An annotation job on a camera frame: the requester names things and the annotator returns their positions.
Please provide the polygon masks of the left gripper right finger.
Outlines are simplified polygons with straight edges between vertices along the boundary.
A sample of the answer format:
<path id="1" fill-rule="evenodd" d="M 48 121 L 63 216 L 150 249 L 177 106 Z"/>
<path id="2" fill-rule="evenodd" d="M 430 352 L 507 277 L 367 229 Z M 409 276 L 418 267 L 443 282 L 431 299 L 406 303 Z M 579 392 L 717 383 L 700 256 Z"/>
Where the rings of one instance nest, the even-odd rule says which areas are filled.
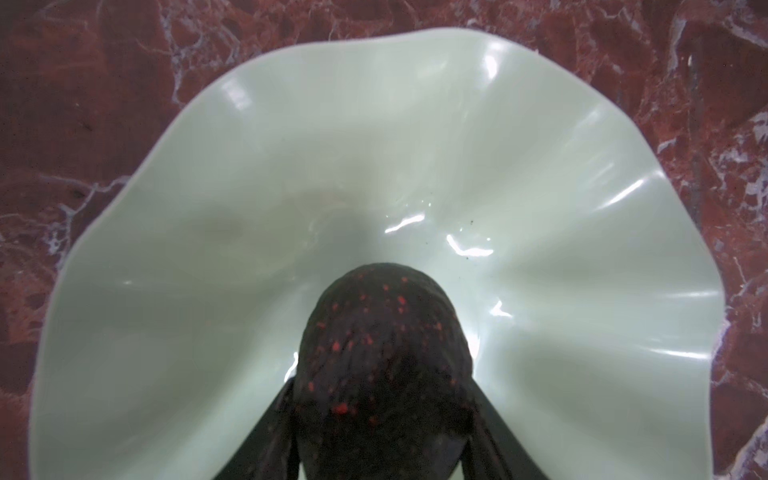
<path id="1" fill-rule="evenodd" d="M 548 480 L 474 380 L 469 391 L 472 426 L 461 456 L 464 478 Z"/>

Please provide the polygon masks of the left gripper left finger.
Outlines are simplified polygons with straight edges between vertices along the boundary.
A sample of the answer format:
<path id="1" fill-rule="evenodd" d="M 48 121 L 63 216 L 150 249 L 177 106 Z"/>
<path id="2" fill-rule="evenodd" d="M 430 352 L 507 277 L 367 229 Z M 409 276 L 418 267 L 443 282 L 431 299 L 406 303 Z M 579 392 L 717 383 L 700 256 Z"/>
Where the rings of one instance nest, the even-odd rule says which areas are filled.
<path id="1" fill-rule="evenodd" d="M 215 480 L 297 479 L 293 386 L 294 379 L 291 378 Z"/>

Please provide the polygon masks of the dark fake avocado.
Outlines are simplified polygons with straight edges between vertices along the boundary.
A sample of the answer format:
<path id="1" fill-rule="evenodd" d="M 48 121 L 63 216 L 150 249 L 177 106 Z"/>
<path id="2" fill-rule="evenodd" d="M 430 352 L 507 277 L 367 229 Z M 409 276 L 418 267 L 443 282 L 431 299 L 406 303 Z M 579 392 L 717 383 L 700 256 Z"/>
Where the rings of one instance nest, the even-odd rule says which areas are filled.
<path id="1" fill-rule="evenodd" d="M 293 388 L 310 479 L 446 479 L 471 430 L 472 358 L 456 311 L 428 275 L 357 267 L 319 297 Z"/>

